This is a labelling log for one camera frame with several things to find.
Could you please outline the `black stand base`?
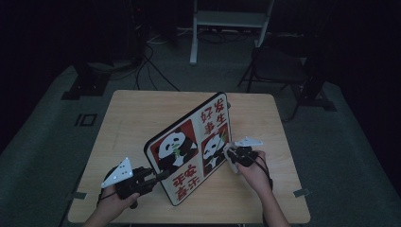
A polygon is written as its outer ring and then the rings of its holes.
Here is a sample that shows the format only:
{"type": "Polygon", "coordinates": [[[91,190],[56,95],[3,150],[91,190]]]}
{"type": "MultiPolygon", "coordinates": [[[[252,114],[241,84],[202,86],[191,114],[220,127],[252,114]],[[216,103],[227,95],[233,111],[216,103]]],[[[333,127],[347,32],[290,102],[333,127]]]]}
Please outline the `black stand base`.
{"type": "Polygon", "coordinates": [[[103,96],[110,73],[97,72],[87,62],[73,65],[77,78],[69,91],[63,93],[62,100],[79,100],[82,96],[103,96]]]}
{"type": "Polygon", "coordinates": [[[335,112],[334,103],[327,98],[323,91],[325,76],[323,74],[324,55],[316,50],[305,61],[307,80],[298,98],[298,106],[322,107],[325,111],[335,112]]]}

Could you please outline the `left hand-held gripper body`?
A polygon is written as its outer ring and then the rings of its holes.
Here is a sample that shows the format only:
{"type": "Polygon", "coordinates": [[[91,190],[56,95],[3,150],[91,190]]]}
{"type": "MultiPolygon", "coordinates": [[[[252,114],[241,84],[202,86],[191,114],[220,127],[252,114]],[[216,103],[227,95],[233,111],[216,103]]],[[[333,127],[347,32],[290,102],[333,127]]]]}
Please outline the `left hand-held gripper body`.
{"type": "Polygon", "coordinates": [[[146,168],[148,167],[133,168],[131,160],[126,157],[106,174],[104,181],[100,185],[101,191],[108,186],[114,185],[116,194],[122,200],[134,193],[146,195],[157,184],[155,178],[149,177],[151,174],[147,174],[146,168]]]}

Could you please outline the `panda picture board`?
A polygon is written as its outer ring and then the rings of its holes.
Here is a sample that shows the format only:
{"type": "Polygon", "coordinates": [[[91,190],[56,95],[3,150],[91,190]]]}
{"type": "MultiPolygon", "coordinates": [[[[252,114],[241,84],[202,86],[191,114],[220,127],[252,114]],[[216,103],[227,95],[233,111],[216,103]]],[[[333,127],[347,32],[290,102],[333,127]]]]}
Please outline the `panda picture board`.
{"type": "Polygon", "coordinates": [[[161,181],[177,206],[225,161],[223,148],[232,141],[227,95],[217,93],[151,138],[144,152],[151,167],[169,177],[161,181]]]}

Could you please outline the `person's left hand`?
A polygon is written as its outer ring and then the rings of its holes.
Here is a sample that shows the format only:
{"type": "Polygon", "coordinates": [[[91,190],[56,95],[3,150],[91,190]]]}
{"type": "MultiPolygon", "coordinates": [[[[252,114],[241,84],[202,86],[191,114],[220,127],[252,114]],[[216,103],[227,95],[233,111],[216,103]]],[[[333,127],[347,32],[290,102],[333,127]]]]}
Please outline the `person's left hand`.
{"type": "Polygon", "coordinates": [[[133,205],[138,198],[139,194],[134,193],[122,200],[116,194],[115,186],[111,185],[103,189],[101,200],[96,209],[118,211],[122,214],[123,211],[133,205]]]}

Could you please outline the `white metal stand frame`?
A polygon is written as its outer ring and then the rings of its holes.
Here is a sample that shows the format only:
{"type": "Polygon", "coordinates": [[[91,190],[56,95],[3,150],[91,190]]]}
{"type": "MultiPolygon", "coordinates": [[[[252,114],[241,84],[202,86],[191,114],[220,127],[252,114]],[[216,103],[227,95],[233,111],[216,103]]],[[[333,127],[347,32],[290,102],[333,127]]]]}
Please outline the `white metal stand frame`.
{"type": "Polygon", "coordinates": [[[232,12],[199,10],[198,0],[193,0],[192,44],[189,63],[196,65],[198,61],[198,26],[228,26],[259,28],[259,39],[254,41],[259,47],[264,41],[270,22],[275,0],[268,0],[265,12],[232,12]]]}

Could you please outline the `dark equipment rack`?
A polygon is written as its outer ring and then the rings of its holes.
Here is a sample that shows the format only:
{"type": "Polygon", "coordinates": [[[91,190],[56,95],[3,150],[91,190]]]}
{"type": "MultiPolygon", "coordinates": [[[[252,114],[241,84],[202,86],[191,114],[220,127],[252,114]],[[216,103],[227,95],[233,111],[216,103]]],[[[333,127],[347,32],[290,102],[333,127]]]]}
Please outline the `dark equipment rack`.
{"type": "Polygon", "coordinates": [[[138,63],[143,59],[148,34],[145,0],[128,0],[128,17],[128,56],[132,62],[138,63]]]}

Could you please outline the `person's right hand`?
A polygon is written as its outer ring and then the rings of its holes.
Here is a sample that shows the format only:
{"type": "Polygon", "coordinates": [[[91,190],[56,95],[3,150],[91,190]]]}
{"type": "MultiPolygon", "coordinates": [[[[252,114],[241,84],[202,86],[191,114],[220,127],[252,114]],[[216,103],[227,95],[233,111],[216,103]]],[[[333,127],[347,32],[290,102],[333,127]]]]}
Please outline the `person's right hand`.
{"type": "Polygon", "coordinates": [[[257,151],[258,156],[254,163],[245,167],[241,164],[236,164],[239,172],[243,175],[246,182],[256,192],[260,192],[262,189],[271,189],[270,185],[270,173],[268,166],[266,165],[266,153],[262,150],[257,151]]]}

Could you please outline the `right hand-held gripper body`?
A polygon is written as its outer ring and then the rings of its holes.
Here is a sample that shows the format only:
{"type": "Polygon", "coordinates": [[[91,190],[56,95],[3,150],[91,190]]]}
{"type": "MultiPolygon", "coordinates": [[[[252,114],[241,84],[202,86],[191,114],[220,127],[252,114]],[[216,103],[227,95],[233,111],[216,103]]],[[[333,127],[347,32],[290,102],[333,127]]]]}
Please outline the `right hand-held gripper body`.
{"type": "Polygon", "coordinates": [[[246,136],[240,141],[234,142],[234,144],[236,146],[237,163],[241,164],[242,166],[249,167],[254,163],[256,157],[258,156],[258,153],[253,150],[253,147],[262,146],[263,142],[261,140],[246,136]]]}

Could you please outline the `black folding chair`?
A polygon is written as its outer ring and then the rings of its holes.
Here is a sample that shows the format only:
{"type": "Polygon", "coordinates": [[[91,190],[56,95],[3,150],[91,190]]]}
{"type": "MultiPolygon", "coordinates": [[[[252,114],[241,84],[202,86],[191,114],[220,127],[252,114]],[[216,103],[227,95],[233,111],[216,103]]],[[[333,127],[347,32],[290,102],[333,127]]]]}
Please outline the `black folding chair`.
{"type": "Polygon", "coordinates": [[[267,82],[287,86],[303,86],[309,80],[302,59],[312,55],[313,43],[305,37],[273,37],[266,39],[251,54],[245,73],[238,83],[247,83],[246,92],[253,82],[267,82]]]}

